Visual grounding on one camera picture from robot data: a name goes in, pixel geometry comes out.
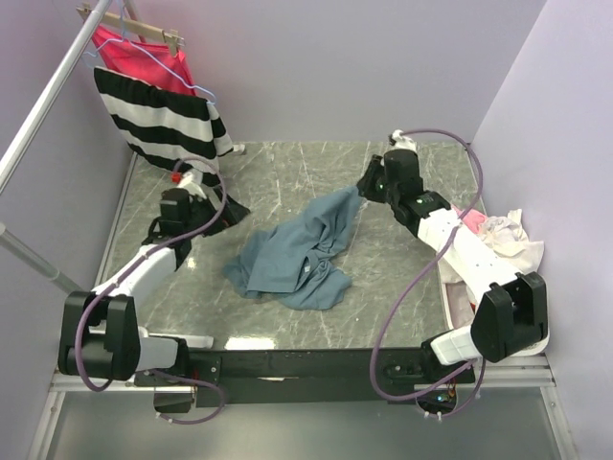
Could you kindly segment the blue t shirt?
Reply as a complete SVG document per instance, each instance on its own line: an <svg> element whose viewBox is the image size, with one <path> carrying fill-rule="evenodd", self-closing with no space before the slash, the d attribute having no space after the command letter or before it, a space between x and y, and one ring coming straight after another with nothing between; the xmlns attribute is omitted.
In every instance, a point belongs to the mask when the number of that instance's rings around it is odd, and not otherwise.
<svg viewBox="0 0 613 460"><path fill-rule="evenodd" d="M295 311L331 309L352 285L332 259L349 245L362 202L355 186L312 199L298 217L254 232L223 275L245 299L270 297Z"/></svg>

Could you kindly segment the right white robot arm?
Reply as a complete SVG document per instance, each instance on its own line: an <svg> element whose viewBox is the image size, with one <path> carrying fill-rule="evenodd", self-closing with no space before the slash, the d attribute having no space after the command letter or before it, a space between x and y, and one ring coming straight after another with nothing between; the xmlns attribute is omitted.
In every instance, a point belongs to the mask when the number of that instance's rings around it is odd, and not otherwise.
<svg viewBox="0 0 613 460"><path fill-rule="evenodd" d="M476 301L470 324L425 341L423 376L441 382L454 364L483 357L499 362L549 339L547 290L536 272L523 274L497 256L459 219L440 194L425 190L411 149L372 157L357 183L369 201L386 203L395 219L434 249Z"/></svg>

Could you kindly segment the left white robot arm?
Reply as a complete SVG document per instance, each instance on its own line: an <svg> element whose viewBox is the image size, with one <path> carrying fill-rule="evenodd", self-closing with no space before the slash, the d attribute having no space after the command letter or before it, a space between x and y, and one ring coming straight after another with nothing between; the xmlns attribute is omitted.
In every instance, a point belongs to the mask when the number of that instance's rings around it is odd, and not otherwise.
<svg viewBox="0 0 613 460"><path fill-rule="evenodd" d="M140 326L138 307L187 259L192 240L231 228L249 209L220 188L220 204L197 190L164 191L159 214L132 260L92 291L73 291L65 300L57 368L63 375L129 380L157 370L168 384L185 382L192 371L188 341L156 335Z"/></svg>

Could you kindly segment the black white striped garment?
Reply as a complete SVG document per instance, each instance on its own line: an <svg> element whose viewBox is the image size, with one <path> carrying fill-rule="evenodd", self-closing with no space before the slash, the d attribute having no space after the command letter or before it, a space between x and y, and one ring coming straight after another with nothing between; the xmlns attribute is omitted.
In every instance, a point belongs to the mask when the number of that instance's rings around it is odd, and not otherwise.
<svg viewBox="0 0 613 460"><path fill-rule="evenodd" d="M216 107L207 100L101 67L94 69L94 80L113 123L149 163L171 170L180 159L200 156L216 165L234 150Z"/></svg>

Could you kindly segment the pink t shirt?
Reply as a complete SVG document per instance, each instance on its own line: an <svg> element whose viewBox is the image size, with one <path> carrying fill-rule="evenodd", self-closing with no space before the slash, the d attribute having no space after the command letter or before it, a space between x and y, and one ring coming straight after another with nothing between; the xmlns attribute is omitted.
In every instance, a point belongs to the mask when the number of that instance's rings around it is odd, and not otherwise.
<svg viewBox="0 0 613 460"><path fill-rule="evenodd" d="M462 222L472 233L479 234L481 226L487 219L488 217L485 214L475 209L470 209L462 218Z"/></svg>

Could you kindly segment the white t shirt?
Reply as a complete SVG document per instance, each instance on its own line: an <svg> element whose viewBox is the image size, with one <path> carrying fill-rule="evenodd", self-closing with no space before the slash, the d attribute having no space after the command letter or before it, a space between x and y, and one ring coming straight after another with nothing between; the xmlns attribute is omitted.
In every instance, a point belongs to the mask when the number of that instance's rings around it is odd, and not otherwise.
<svg viewBox="0 0 613 460"><path fill-rule="evenodd" d="M478 236L494 253L520 272L537 271L541 265L545 242L533 241L522 224L522 209L509 211L502 217L487 217Z"/></svg>

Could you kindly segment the black base beam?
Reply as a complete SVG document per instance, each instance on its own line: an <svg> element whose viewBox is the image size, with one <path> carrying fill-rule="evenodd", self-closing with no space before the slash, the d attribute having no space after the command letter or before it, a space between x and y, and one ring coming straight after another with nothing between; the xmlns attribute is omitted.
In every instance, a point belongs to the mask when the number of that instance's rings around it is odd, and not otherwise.
<svg viewBox="0 0 613 460"><path fill-rule="evenodd" d="M234 404L375 401L379 396L370 381L371 354L369 349L191 349L188 363L166 372L210 382ZM421 348L383 348L377 354L375 375L384 392L400 396L460 367L443 366Z"/></svg>

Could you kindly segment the metal clothes rack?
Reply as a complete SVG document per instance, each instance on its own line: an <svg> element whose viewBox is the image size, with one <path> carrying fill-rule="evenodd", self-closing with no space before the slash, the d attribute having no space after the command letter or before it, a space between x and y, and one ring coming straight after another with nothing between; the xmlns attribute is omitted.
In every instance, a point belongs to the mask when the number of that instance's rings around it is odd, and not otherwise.
<svg viewBox="0 0 613 460"><path fill-rule="evenodd" d="M112 121L90 69L59 73L68 44L53 2L8 1L3 21L24 39L1 65L1 234L93 286L114 273L145 236L164 173L146 167L149 191L125 204L140 165Z"/></svg>

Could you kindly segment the wooden clip hanger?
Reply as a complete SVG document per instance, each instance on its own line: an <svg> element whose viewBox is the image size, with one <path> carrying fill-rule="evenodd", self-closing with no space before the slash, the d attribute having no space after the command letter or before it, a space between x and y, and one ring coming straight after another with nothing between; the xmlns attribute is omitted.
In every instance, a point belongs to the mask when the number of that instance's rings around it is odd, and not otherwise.
<svg viewBox="0 0 613 460"><path fill-rule="evenodd" d="M104 26L119 29L121 32L120 37L106 39L101 45L96 47L94 53L86 51L85 54L92 58L100 57L101 50L109 43L126 43L128 47L138 50L150 58L157 59L156 55L143 47L145 38L163 43L172 57L175 57L181 48L185 46L185 39L180 36L177 31L166 31L144 22L128 18L125 15L124 6L120 7L119 14L104 12L102 14L101 23Z"/></svg>

